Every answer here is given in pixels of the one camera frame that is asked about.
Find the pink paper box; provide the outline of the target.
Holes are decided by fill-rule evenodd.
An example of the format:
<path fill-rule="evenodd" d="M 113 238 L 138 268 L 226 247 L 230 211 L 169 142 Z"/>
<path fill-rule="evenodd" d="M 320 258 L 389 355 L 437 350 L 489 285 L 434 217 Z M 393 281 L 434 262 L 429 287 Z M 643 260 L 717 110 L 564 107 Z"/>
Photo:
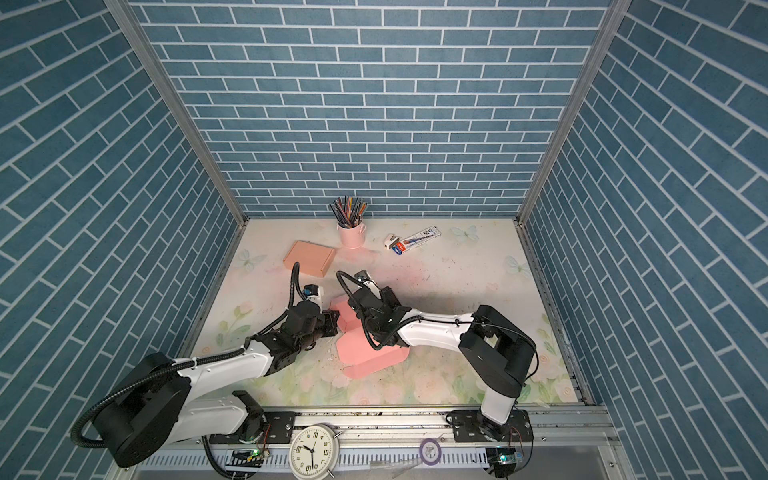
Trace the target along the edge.
<path fill-rule="evenodd" d="M 336 342 L 336 350 L 343 373 L 348 378 L 361 379 L 408 358 L 410 350 L 407 347 L 387 346 L 374 350 L 368 344 L 361 320 L 348 305 L 346 296 L 333 299 L 330 309 L 339 313 L 337 328 L 341 336 Z"/>

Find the orange paper box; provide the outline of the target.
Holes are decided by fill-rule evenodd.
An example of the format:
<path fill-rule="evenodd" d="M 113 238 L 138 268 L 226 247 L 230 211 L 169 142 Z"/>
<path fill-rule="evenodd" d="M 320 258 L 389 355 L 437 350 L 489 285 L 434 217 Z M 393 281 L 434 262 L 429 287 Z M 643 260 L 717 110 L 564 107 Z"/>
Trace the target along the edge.
<path fill-rule="evenodd" d="M 330 270 L 336 253 L 335 248 L 297 240 L 283 259 L 283 264 L 291 270 L 295 263 L 299 263 L 301 273 L 323 278 Z"/>

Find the toothpaste tube packet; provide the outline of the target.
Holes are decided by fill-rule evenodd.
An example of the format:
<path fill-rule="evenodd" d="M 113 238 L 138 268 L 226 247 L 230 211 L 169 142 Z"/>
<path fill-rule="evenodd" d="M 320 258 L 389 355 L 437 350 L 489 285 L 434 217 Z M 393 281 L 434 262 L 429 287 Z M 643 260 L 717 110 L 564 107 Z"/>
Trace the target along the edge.
<path fill-rule="evenodd" d="M 409 250 L 423 246 L 427 242 L 439 238 L 442 232 L 436 226 L 430 226 L 407 237 L 399 237 L 399 242 L 391 249 L 397 255 L 402 255 Z"/>

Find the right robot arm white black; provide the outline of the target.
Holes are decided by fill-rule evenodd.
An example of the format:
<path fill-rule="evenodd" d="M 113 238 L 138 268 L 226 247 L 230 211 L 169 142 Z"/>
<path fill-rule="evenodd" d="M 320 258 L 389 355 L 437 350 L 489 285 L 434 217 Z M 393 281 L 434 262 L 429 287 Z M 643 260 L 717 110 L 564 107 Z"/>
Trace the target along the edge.
<path fill-rule="evenodd" d="M 348 293 L 348 304 L 375 350 L 433 347 L 461 353 L 486 386 L 480 414 L 492 424 L 507 423 L 538 351 L 498 310 L 481 305 L 462 315 L 427 313 L 401 304 L 389 287 L 366 285 Z"/>

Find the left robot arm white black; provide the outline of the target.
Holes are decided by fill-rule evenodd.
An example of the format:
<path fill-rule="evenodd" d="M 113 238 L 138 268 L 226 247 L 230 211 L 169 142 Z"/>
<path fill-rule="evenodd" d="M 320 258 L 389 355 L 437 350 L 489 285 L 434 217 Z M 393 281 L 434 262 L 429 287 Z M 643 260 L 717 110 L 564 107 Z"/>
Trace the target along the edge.
<path fill-rule="evenodd" d="M 290 366 L 319 339 L 336 336 L 338 319 L 338 311 L 303 300 L 236 349 L 189 359 L 151 354 L 74 422 L 70 439 L 81 448 L 108 450 L 120 467 L 137 465 L 167 444 L 195 437 L 260 443 L 267 439 L 269 426 L 251 394 L 234 390 L 222 399 L 209 399 L 209 393 Z"/>

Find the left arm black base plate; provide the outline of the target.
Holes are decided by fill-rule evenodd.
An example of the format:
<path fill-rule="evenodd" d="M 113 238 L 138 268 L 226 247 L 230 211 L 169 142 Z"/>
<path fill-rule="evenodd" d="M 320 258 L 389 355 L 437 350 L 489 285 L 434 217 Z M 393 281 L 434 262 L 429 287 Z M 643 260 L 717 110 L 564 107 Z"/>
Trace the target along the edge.
<path fill-rule="evenodd" d="M 295 419 L 296 413 L 292 411 L 267 411 L 260 417 L 250 415 L 234 433 L 210 435 L 208 441 L 221 445 L 287 445 L 291 442 Z"/>

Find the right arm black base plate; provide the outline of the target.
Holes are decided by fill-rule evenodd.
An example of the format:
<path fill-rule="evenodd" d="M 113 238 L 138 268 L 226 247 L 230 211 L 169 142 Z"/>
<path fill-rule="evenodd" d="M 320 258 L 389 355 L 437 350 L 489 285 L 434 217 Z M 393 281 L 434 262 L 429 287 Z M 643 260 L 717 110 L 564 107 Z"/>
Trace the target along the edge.
<path fill-rule="evenodd" d="M 520 409 L 513 409 L 503 424 L 494 423 L 479 410 L 468 409 L 450 411 L 446 422 L 459 443 L 529 442 L 534 438 L 528 413 Z"/>

